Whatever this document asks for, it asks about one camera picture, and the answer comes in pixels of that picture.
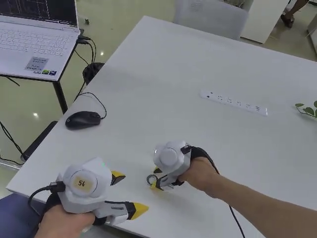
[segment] power strip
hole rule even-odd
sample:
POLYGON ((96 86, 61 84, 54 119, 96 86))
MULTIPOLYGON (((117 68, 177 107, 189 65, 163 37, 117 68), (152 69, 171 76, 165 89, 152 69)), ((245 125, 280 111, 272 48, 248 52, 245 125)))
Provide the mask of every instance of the power strip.
POLYGON ((222 103, 226 105, 230 105, 235 108, 240 108, 242 110, 251 112, 251 113, 256 113, 262 116, 267 117, 267 108, 263 108, 260 106, 252 105, 250 103, 243 103, 239 100, 232 99, 230 97, 226 97, 221 94, 214 93, 212 91, 207 91, 207 90, 201 90, 200 91, 200 96, 202 98, 217 102, 217 103, 222 103))

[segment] gray chair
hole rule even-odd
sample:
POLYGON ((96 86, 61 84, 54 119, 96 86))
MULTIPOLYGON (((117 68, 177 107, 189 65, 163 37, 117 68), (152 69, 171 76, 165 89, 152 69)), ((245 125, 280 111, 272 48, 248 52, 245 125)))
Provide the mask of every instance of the gray chair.
POLYGON ((219 0, 175 0, 174 23, 238 40, 248 12, 219 0))

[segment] black table leg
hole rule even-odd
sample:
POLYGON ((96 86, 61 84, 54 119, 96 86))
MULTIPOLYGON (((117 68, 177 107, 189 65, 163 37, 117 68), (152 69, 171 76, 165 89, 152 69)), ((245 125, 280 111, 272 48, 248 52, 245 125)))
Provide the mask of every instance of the black table leg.
POLYGON ((65 114, 65 112, 68 110, 68 107, 67 107, 67 103, 66 103, 65 96, 61 88, 60 82, 54 82, 53 85, 54 85, 54 89, 59 101, 61 111, 63 112, 63 114, 65 114))

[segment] black cable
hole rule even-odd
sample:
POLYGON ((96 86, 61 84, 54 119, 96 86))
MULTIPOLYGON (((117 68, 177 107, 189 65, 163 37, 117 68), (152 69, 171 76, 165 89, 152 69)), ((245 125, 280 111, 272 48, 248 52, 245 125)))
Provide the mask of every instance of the black cable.
POLYGON ((104 106, 104 104, 96 97, 95 94, 90 93, 90 92, 88 92, 88 93, 80 93, 78 96, 85 95, 85 94, 91 94, 91 95, 93 95, 93 96, 97 99, 97 101, 103 106, 103 108, 104 108, 104 110, 105 110, 105 116, 102 117, 101 120, 102 120, 102 119, 105 119, 106 116, 107 116, 107 109, 106 109, 106 107, 104 106))
POLYGON ((46 187, 41 187, 40 189, 36 190, 31 194, 28 200, 28 206, 40 217, 40 213, 32 206, 32 200, 33 197, 38 194, 39 192, 42 191, 51 191, 51 193, 56 193, 56 192, 64 192, 65 191, 65 184, 62 181, 57 181, 57 182, 51 182, 49 186, 46 187))
POLYGON ((7 159, 2 158, 1 156, 0 156, 0 160, 9 161, 9 162, 15 163, 17 165, 24 165, 24 163, 23 164, 19 164, 18 162, 14 161, 14 160, 7 160, 7 159))
POLYGON ((94 58, 95 58, 94 49, 93 49, 93 46, 89 42, 87 42, 87 45, 89 45, 90 48, 91 48, 91 52, 92 52, 91 64, 93 64, 94 63, 94 58))
POLYGON ((29 197, 28 205, 29 205, 29 207, 30 207, 39 217, 41 216, 40 213, 39 213, 39 212, 32 206, 32 204, 31 204, 32 199, 33 199, 33 197, 34 197, 36 194, 38 194, 39 192, 48 191, 50 188, 51 188, 50 186, 42 187, 42 188, 36 190, 35 192, 33 192, 33 193, 31 194, 31 196, 29 197))
POLYGON ((93 43, 94 46, 95 46, 95 58, 94 58, 94 63, 95 63, 95 61, 96 61, 96 55, 97 55, 97 46, 96 46, 96 44, 95 44, 95 42, 94 42, 93 39, 89 38, 89 40, 92 41, 92 43, 93 43))
MULTIPOLYGON (((200 151, 203 153, 204 157, 206 157, 206 158, 209 160, 209 162, 211 163, 211 166, 214 168, 214 170, 216 171, 216 173, 217 173, 217 174, 220 174, 219 171, 218 171, 218 169, 217 169, 217 167, 216 167, 216 165, 214 164, 212 158, 209 156, 209 154, 208 154, 205 150, 203 150, 202 148, 195 147, 195 149, 200 150, 200 151)), ((240 225, 240 223, 239 223, 239 221, 238 221, 236 215, 234 214, 233 209, 232 209, 232 207, 231 207, 230 205, 229 205, 229 209, 230 209, 230 211, 231 211, 231 214, 232 214, 232 216, 233 216, 235 222, 237 223, 237 225, 238 225, 238 227, 239 227, 239 229, 240 229, 240 232, 241 232, 242 237, 243 237, 243 238, 246 238, 245 235, 244 235, 244 232, 243 232, 243 230, 242 230, 242 227, 241 227, 241 225, 240 225)))
POLYGON ((3 123, 1 121, 0 121, 0 126, 1 126, 2 130, 4 131, 4 134, 14 144, 14 146, 20 152, 20 154, 23 154, 23 151, 21 150, 20 146, 17 143, 15 143, 15 141, 14 141, 13 137, 11 136, 10 132, 5 128, 5 126, 3 125, 3 123))
POLYGON ((75 50, 75 53, 76 53, 76 54, 78 55, 78 57, 81 58, 87 65, 89 65, 88 62, 87 62, 83 57, 81 57, 81 56, 78 54, 78 52, 77 52, 76 50, 75 50))
POLYGON ((20 87, 20 84, 18 84, 17 82, 15 82, 12 78, 6 77, 7 79, 9 79, 11 82, 15 83, 16 85, 18 85, 20 87))
POLYGON ((77 93, 77 95, 76 95, 76 97, 75 97, 75 99, 74 99, 74 102, 76 101, 76 99, 79 97, 79 94, 81 94, 81 91, 83 90, 83 88, 84 88, 84 86, 85 86, 85 81, 84 81, 84 83, 83 83, 83 85, 81 85, 81 88, 80 88, 80 90, 79 90, 79 92, 77 93))

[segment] black computer mouse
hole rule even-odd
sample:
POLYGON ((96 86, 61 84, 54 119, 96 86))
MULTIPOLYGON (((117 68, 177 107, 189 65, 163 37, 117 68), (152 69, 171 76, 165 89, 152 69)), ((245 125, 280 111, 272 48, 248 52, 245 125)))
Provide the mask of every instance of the black computer mouse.
POLYGON ((71 115, 65 122, 68 129, 78 130, 99 125, 101 117, 95 112, 77 112, 71 115))

